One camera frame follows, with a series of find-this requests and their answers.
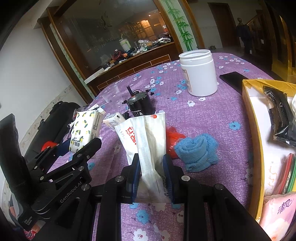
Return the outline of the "lemon print tissue pack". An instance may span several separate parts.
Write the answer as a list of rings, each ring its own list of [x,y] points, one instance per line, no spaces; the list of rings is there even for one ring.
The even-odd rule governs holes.
[[[78,152],[94,138],[99,137],[104,115],[97,110],[80,111],[72,125],[69,151]]]

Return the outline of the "white red-lettered tissue pack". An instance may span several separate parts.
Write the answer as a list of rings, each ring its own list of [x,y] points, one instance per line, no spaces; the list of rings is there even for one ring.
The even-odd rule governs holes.
[[[128,163],[138,154],[141,177],[136,200],[168,203],[163,156],[166,154],[166,114],[142,115],[129,118],[115,126],[126,151]]]

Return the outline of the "colourful sponge pack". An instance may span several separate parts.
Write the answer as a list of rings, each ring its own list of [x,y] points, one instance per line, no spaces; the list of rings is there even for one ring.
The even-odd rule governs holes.
[[[287,193],[288,185],[290,183],[290,180],[292,179],[294,166],[295,166],[295,157],[294,157],[294,154],[290,153],[286,158],[286,166],[280,178],[280,183],[277,187],[277,194]]]

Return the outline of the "black snack packet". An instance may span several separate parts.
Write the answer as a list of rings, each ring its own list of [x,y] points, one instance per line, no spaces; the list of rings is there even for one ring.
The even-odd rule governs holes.
[[[287,101],[287,94],[270,86],[263,86],[269,104],[273,139],[295,147],[295,117]]]

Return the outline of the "white cloth rag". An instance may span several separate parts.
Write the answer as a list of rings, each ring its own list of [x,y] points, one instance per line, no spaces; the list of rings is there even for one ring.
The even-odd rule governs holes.
[[[296,94],[294,95],[291,103],[291,108],[294,113],[296,113]]]

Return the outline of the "black bag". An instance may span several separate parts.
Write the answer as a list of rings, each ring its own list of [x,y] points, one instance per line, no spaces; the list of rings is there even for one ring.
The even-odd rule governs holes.
[[[38,131],[30,143],[24,158],[28,163],[41,152],[43,145],[52,141],[60,144],[63,137],[69,132],[67,127],[73,121],[73,114],[80,106],[75,102],[57,102],[46,119],[42,119]]]

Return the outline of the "blue rolled towel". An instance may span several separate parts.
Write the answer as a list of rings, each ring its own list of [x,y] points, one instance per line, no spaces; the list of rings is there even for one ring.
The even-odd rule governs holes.
[[[187,172],[201,172],[219,162],[218,142],[207,133],[195,138],[184,138],[174,146],[175,153],[184,162]]]

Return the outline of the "red plastic bag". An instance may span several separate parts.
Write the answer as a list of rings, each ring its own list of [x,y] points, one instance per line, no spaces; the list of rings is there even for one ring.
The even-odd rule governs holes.
[[[170,155],[172,159],[177,159],[178,155],[175,153],[174,146],[186,136],[182,133],[177,132],[177,130],[170,126],[166,128],[166,153]]]

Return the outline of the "small white tissue packet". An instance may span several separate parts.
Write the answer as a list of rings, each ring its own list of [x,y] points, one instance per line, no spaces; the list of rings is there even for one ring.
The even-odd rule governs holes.
[[[120,113],[114,113],[107,115],[103,119],[103,123],[106,124],[112,131],[115,131],[115,126],[125,121],[125,118]]]

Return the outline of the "purple floral tablecloth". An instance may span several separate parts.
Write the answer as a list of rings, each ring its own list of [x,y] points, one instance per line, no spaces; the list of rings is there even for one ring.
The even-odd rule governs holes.
[[[179,60],[147,68],[115,82],[122,95],[132,89],[151,89],[156,113],[165,112],[166,126],[186,137],[208,133],[218,142],[219,162],[188,175],[202,184],[222,183],[248,210],[252,195],[253,149],[249,120],[242,96],[219,76],[238,72],[249,79],[273,79],[247,62],[246,57],[212,54],[218,89],[214,95],[195,97],[187,91]],[[88,162],[91,186],[104,184],[128,165],[126,151],[115,131],[102,124],[101,149]],[[122,240],[183,240],[184,206],[171,203],[134,203],[121,206]]]

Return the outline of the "black motor part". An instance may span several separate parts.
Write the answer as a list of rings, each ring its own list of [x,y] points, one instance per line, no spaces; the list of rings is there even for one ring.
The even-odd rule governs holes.
[[[152,103],[150,96],[154,93],[150,89],[141,91],[132,91],[130,86],[126,87],[130,97],[122,102],[122,104],[127,104],[128,109],[132,112],[134,117],[142,115],[152,115],[156,112],[156,108]]]

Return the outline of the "yellow cardboard box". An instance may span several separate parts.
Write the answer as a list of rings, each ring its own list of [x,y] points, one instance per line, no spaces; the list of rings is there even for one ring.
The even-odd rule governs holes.
[[[262,87],[269,85],[287,94],[288,103],[295,95],[295,84],[264,79],[242,81],[242,98],[249,119],[253,146],[253,190],[249,213],[260,221],[263,199],[273,193],[279,180],[282,162],[295,148],[275,141],[269,116],[268,100]]]

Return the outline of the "pink tissue pack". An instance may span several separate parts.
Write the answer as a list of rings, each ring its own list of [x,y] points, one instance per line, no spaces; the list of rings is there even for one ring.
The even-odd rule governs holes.
[[[264,197],[259,225],[271,240],[281,240],[295,214],[295,192]]]

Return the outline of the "white plastic jar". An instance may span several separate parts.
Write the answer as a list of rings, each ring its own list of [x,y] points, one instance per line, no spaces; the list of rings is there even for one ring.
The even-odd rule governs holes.
[[[179,55],[189,94],[206,97],[217,91],[217,76],[210,50],[199,49]]]

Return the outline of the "black smartphone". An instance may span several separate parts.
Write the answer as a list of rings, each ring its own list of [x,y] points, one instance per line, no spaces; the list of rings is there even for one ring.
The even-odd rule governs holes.
[[[227,83],[230,87],[236,90],[240,95],[242,94],[242,82],[248,79],[244,75],[234,71],[219,75],[219,78]]]

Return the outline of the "wooden sideboard cabinet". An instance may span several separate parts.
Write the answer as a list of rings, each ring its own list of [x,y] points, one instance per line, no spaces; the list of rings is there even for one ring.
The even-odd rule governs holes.
[[[105,87],[122,78],[131,76],[150,67],[177,60],[179,54],[174,42],[156,47],[113,66],[87,83],[87,86],[93,94],[98,95]]]

